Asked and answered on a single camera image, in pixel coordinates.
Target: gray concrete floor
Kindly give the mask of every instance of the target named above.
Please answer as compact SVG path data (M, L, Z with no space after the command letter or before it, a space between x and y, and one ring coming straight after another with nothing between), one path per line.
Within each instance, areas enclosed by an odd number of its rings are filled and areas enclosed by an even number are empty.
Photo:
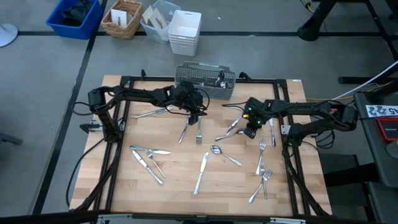
M109 0L109 9L115 0ZM145 8L155 0L143 0ZM183 10L203 14L202 31L295 32L311 14L296 0L173 0ZM383 25L395 34L398 27L387 19L383 1L372 1ZM0 1L0 22L22 31L49 31L47 17L57 0ZM377 27L364 4L337 4L326 19L328 32L375 32ZM0 216L29 213L60 119L67 106L88 41L57 36L19 36L0 49L0 127L24 140L21 146L0 147ZM208 62L246 72L253 78L302 79L308 97L330 98L355 85L338 84L338 76L371 77L392 63L381 38L320 38L305 42L298 37L200 37L196 57L172 54L162 45L137 36L119 40L100 36L95 40L78 101L101 85L103 75L173 76L184 61ZM45 202L45 213L67 211L65 189L73 166L81 156L86 134L79 124L90 117L73 116ZM357 154L359 162L372 162L361 127L336 134L335 146L321 153ZM347 217L348 207L332 207ZM357 210L351 217L357 218Z

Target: stacked white containers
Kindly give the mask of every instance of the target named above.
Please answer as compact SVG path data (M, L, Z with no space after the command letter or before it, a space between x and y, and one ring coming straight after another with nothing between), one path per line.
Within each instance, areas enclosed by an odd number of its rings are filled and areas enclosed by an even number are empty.
M176 10L169 27L173 53L195 56L200 33L201 13Z

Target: butter knife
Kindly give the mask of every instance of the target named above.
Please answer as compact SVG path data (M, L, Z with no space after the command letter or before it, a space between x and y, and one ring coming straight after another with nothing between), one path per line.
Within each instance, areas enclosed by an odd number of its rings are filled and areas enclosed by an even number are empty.
M200 182L201 182L201 178L203 176L203 171L205 171L208 157L209 157L209 153L206 152L205 156L203 156L203 160L201 161L198 182L197 182L197 185L195 186L195 190L193 191L194 196L197 196L199 194Z
M171 110L171 109L173 109L173 106L168 106L167 109ZM154 111L151 111L151 112L148 112L148 113L137 115L134 118L142 118L142 117L149 116L149 115L152 115L152 114L161 114L161 113L166 112L167 109L166 108L162 108L162 109L159 109L159 110L154 110Z
M276 139L275 139L275 131L274 131L274 120L271 118L269 120L269 126L271 127L271 139L272 139L272 146L276 146Z
M242 116L240 116L238 119L236 119L231 126L228 128L226 135L229 135L231 133L231 131L236 127L236 125L239 123L239 121L241 120Z
M147 148L144 148L144 147L134 146L134 145L131 145L131 146L130 146L130 149L134 149L134 150L144 150L144 151L149 151L149 152L151 152L151 153L156 153L156 154L161 154L161 155L169 155L170 153L172 153L172 152L166 151L166 150L160 150L160 149L147 149Z
M148 164L142 159L142 157L138 154L138 152L136 152L135 150L132 151L132 154L136 157L136 159L138 160L139 163L141 163L141 165L143 165L145 167L145 169L148 170L148 172L154 177L154 179L157 181L157 183L159 185L163 185L163 181L160 180L156 174L154 173L154 171L152 171Z

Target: silverware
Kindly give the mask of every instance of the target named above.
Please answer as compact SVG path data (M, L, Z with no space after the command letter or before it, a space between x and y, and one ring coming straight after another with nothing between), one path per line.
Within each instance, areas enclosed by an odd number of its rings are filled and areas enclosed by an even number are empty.
M228 88L228 82L222 81L222 82L220 83L220 87L223 88L223 89Z
M163 178L166 178L166 176L164 175L163 171L160 169L160 167L156 164L155 160L154 160L154 155L153 153L151 153L149 150L145 150L145 153L147 154L148 158L150 160L152 160L152 162L155 164L157 170L159 170L160 174L162 174Z
M138 162L141 163L141 165L143 165L143 166L145 167L145 169L148 170L148 172L154 177L154 179L157 181L157 183L158 183L159 185L163 185L163 181L160 180L160 179L156 176L156 174L154 173L154 171L152 171L152 170L149 168L148 164L142 159L142 157L138 154L138 152L135 151L135 150L132 150L132 154L136 157L136 159L138 160Z
M168 110L172 110L173 106L168 106L167 109ZM166 112L167 109L166 108L162 108L162 109L159 109L159 110L154 110L154 111L151 111L151 112L148 112L148 113L137 115L134 118L142 118L142 117L149 116L149 115L152 115L152 114L161 114L161 113Z
M236 127L236 125L238 124L238 122L241 120L242 116L240 116L238 119L236 119L231 126L228 128L226 135L229 135L231 133L231 131Z
M234 136L235 134L244 134L244 128L239 128L234 134L226 135L226 136L221 136L221 137L217 137L217 138L215 139L215 141L220 141L220 140L222 140L222 139L224 139L224 138L232 137L232 136Z
M185 133L187 132L187 128L188 128L188 126L189 126L189 116L187 117L187 119L185 120L185 128L184 128L184 130L182 131L182 133L181 133L181 136L180 136L180 139L178 140L178 143L181 143L182 142L182 139L184 138L184 135L185 135Z
M152 152L152 153L161 154L161 155L169 155L170 153L172 153L172 152L166 151L166 150L160 150L160 149L147 149L147 148L144 148L144 147L134 146L134 145L131 145L131 146L130 146L130 149L145 150L145 151L150 151L150 152Z
M256 169L256 175L260 175L260 163L262 161L262 153L264 152L264 150L266 150L266 140L263 139L260 142L260 158L259 158L259 164L257 165L257 169Z
M249 198L249 203L253 203L254 202L254 197L257 195L258 191L261 188L261 185L263 184L263 181L267 182L269 180L269 178L272 175L272 171L271 170L266 170L264 175L261 177L261 182L260 185L258 186L257 190L254 192L254 194Z
M201 116L199 116L199 118L198 118L197 144L201 144L200 123L201 123Z
M210 146L210 150L214 153L214 154L221 154L225 157L227 157L229 160L231 160L232 162L234 162L236 165L238 166L242 166L242 163L237 161L236 159L233 159L229 156L227 156L226 154L223 154L223 151L221 150L221 148L219 146Z
M264 174L266 173L266 165L264 162L261 162L260 164L260 173L261 176L263 177ZM264 191L264 197L268 199L268 194L267 194L267 185L266 185L266 180L262 178L262 190Z
M274 120L272 118L269 120L269 126L271 127L272 146L276 147L276 139L275 139L275 131L274 131Z
M195 190L193 191L194 196L197 196L199 194L200 181L201 181L201 178L203 176L203 171L205 171L205 167L206 167L206 163L207 163L208 157L209 157L209 153L206 152L205 156L203 156L203 160L201 161L198 182L197 182L197 184L195 186Z
M215 86L221 87L221 81L223 81L224 78L225 78L225 72L224 72L224 70L221 70L218 74L217 80L215 81Z

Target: metal cutlery basket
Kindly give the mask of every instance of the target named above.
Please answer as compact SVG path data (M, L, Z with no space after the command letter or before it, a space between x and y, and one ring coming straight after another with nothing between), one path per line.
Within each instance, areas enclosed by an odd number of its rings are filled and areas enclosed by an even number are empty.
M227 87L217 86L217 79L220 71L224 71L224 79ZM182 81L192 82L195 88L206 91L209 97L217 100L229 100L235 88L235 73L231 72L229 67L221 65L210 65L199 62L184 62L182 66L177 67L175 75L175 85Z

